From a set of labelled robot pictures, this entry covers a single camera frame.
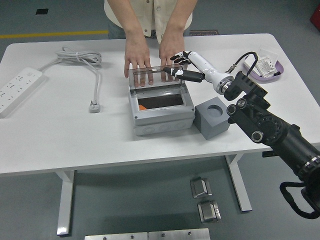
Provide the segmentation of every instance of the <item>black robotic arm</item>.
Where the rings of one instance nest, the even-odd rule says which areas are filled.
[[[270,146],[273,151],[293,170],[301,182],[283,182],[280,190],[292,209],[307,219],[320,216],[320,152],[312,146],[300,133],[300,128],[290,125],[283,119],[267,111],[270,104],[264,99],[267,92],[252,81],[248,74],[241,71],[233,78],[230,73],[238,62],[248,54],[255,56],[255,52],[244,54],[227,72],[218,72],[206,59],[196,52],[179,52],[171,58],[175,63],[193,64],[200,72],[183,70],[175,72],[172,68],[163,70],[179,79],[198,82],[206,80],[213,84],[214,90],[223,95],[228,101],[236,99],[241,92],[245,92],[236,104],[227,107],[228,122],[237,124],[243,132],[257,144]],[[314,212],[301,211],[286,187],[304,187],[301,194]]]

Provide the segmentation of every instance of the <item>human hand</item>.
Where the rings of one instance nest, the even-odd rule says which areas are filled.
[[[167,31],[164,33],[160,48],[159,48],[159,57],[161,60],[161,66],[172,65],[173,61],[170,59],[176,53],[182,52],[185,50],[185,41],[183,33],[176,31]],[[168,81],[172,82],[173,77],[168,74]],[[166,81],[166,74],[163,72],[161,74],[161,80]]]
[[[150,52],[147,41],[143,34],[126,34],[125,41],[125,54],[124,54],[124,76],[128,78],[130,64],[132,69],[149,68],[150,65]],[[135,87],[144,87],[146,84],[146,74],[140,74],[140,83],[138,76],[134,76]],[[153,75],[148,74],[148,83],[154,83]]]

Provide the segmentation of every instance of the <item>white table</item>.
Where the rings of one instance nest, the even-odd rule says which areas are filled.
[[[159,66],[158,43],[148,40],[152,66]],[[198,52],[224,72],[244,53],[261,45],[280,51],[284,67],[280,79],[261,86],[268,91],[268,109],[302,135],[320,145],[320,107],[299,74],[270,34],[186,37],[185,49]],[[98,101],[101,112],[89,113],[95,75],[86,66],[57,64],[42,83],[10,115],[0,119],[0,174],[3,176],[56,172],[62,178],[58,235],[69,232],[74,170],[150,162],[228,156],[231,175],[243,211],[251,205],[237,161],[245,153],[271,150],[253,143],[235,124],[210,139],[196,127],[161,134],[135,136],[130,118],[128,79],[124,78],[124,40],[89,40],[15,43],[6,49],[0,64],[0,87],[25,67],[37,69],[56,58],[62,46],[102,54]],[[244,70],[243,65],[232,73]],[[219,96],[209,83],[187,82],[194,105]]]

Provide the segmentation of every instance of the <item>metal plate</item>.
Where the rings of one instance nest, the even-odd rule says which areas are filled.
[[[84,240],[148,240],[147,232],[85,236]]]
[[[153,231],[148,240],[210,240],[210,235],[208,228]]]
[[[210,240],[209,229],[135,232],[85,236],[84,240]]]

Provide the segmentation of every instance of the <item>power outlet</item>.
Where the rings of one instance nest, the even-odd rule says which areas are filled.
[[[11,113],[44,80],[42,72],[30,67],[26,67],[11,79],[0,89],[0,118],[3,119]]]

